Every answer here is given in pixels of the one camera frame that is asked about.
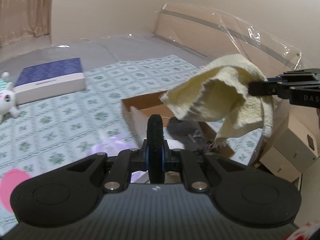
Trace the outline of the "person right hand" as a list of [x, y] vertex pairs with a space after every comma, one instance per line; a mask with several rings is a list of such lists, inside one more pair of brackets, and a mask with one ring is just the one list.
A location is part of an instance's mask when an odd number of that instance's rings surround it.
[[319, 108], [316, 109], [316, 113], [317, 113], [317, 116], [318, 116], [318, 123], [320, 125], [320, 109]]

